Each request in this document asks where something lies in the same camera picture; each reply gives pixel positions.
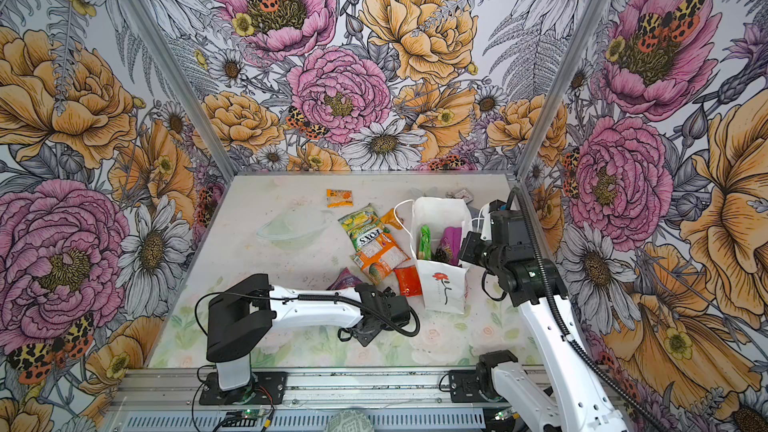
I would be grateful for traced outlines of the purple Fox's candy bag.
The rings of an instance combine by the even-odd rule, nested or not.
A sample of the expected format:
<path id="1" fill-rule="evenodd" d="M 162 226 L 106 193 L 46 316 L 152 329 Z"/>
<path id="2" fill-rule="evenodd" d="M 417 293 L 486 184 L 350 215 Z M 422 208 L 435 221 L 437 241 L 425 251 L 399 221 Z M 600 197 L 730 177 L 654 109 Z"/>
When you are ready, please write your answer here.
<path id="1" fill-rule="evenodd" d="M 344 268 L 333 282 L 327 287 L 328 290 L 342 290 L 346 288 L 354 288 L 363 284 L 364 281 L 353 274 L 348 268 Z"/>

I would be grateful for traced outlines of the purple snack bag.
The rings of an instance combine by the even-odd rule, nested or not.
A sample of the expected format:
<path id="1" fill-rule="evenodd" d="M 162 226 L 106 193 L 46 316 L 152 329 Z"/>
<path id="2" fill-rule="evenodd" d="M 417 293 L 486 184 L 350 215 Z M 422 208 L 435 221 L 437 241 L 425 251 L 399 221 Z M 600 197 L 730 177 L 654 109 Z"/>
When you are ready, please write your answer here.
<path id="1" fill-rule="evenodd" d="M 432 254 L 432 260 L 458 266 L 462 238 L 460 227 L 446 227 L 435 252 Z"/>

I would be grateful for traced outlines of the white floral paper bag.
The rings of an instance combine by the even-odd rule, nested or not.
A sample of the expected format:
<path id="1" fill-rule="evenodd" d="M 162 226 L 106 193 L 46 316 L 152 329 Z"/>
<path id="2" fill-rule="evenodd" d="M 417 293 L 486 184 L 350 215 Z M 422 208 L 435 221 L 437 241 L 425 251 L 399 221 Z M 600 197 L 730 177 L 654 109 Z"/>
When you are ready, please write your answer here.
<path id="1" fill-rule="evenodd" d="M 409 236 L 409 250 L 427 310 L 463 314 L 466 308 L 467 267 L 459 258 L 463 239 L 472 231 L 469 208 L 461 199 L 421 197 L 402 201 L 411 218 L 399 225 Z"/>

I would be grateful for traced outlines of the bright green snack bag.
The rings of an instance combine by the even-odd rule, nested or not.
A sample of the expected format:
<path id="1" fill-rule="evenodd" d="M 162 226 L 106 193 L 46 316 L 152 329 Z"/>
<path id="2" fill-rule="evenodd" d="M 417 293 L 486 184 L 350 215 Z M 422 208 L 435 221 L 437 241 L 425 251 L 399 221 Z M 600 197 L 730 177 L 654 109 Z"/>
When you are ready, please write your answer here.
<path id="1" fill-rule="evenodd" d="M 417 259 L 429 261 L 432 259 L 431 229 L 428 225 L 420 227 L 419 242 L 417 248 Z"/>

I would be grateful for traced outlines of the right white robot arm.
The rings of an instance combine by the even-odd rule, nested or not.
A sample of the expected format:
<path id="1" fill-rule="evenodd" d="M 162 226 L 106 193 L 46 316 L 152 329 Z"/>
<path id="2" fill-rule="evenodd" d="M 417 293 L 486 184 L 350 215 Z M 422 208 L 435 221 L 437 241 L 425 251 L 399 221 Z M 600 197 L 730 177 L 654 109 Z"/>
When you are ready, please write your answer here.
<path id="1" fill-rule="evenodd" d="M 625 431 L 622 412 L 588 356 L 573 323 L 566 287 L 544 257 L 532 219 L 511 201 L 481 209 L 481 229 L 466 234 L 462 261 L 497 279 L 501 296 L 519 311 L 543 360 L 541 388 L 509 349 L 484 353 L 476 367 L 479 391 L 505 401 L 531 431 Z"/>

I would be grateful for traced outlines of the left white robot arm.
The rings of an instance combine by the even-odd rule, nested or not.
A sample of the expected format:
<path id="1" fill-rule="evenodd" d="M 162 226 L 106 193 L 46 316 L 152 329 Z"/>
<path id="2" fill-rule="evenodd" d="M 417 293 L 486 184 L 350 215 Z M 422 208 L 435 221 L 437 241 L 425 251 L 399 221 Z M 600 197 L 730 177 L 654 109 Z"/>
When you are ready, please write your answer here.
<path id="1" fill-rule="evenodd" d="M 271 331 L 335 327 L 342 342 L 368 346 L 381 332 L 413 338 L 421 321 L 405 296 L 360 283 L 335 290 L 306 291 L 270 283 L 253 274 L 224 291 L 208 293 L 206 360 L 216 367 L 223 392 L 243 389 L 252 378 L 250 354 Z"/>

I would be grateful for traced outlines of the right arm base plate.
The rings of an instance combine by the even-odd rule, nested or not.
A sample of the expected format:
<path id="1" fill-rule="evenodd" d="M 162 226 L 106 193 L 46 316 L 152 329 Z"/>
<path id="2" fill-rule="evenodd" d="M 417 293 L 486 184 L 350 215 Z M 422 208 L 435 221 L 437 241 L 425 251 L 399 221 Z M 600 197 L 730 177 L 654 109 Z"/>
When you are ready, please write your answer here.
<path id="1" fill-rule="evenodd" d="M 448 372 L 447 378 L 452 403 L 493 403 L 500 400 L 490 389 L 483 389 L 475 371 L 453 369 Z"/>

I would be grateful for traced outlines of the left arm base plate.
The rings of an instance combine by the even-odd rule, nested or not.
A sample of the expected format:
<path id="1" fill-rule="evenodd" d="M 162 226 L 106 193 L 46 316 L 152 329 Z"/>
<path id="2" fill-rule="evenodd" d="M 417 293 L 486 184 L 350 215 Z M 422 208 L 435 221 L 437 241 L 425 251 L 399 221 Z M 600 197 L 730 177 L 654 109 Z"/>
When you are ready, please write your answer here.
<path id="1" fill-rule="evenodd" d="M 224 391 L 219 386 L 218 374 L 206 376 L 198 403 L 203 406 L 280 405 L 286 390 L 286 372 L 253 372 L 244 387 Z"/>

